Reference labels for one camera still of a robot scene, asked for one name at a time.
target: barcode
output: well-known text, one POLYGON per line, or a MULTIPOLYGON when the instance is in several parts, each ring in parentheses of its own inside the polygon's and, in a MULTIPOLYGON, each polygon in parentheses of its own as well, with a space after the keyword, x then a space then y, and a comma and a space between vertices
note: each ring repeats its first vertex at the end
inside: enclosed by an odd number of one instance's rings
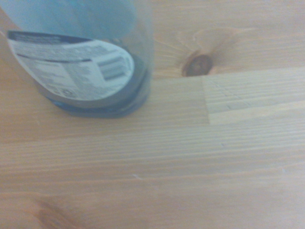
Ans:
POLYGON ((123 57, 97 63, 105 81, 114 80, 125 76, 126 65, 123 57))

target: plastic bottle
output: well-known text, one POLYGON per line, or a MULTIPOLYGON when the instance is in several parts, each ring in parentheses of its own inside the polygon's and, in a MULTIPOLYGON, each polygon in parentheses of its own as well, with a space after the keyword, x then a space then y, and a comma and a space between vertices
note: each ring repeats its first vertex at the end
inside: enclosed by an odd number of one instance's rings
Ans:
POLYGON ((41 94, 84 117, 122 117, 147 99, 153 33, 146 0, 0 0, 10 48, 41 94))

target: wood grain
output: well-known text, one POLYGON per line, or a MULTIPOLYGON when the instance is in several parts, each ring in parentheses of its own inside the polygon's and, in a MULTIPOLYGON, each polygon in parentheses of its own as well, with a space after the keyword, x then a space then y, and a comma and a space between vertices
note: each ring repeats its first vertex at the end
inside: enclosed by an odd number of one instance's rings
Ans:
POLYGON ((1 229, 304 228, 304 3, 152 6, 152 94, 126 118, 69 116, 0 59, 1 229), (211 75, 180 77, 196 50, 211 75))
POLYGON ((153 0, 156 77, 181 77, 195 51, 215 73, 302 67, 305 4, 264 0, 153 0))

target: bottle label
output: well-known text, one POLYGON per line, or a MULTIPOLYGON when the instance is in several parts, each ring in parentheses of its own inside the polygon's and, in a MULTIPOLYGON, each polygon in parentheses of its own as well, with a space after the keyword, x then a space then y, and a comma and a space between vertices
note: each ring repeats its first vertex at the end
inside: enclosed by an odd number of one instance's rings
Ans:
POLYGON ((132 56, 112 43, 35 32, 9 31, 21 66, 50 92, 80 101, 120 91, 134 71, 132 56))

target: wooden surface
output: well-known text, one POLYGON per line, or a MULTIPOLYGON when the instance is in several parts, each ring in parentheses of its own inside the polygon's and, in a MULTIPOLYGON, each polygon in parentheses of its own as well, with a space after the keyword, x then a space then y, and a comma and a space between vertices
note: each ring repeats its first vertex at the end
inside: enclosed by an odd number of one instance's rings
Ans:
POLYGON ((153 1, 152 94, 122 119, 69 116, 0 59, 0 228, 303 229, 302 8, 153 1), (220 62, 181 78, 203 29, 220 62))

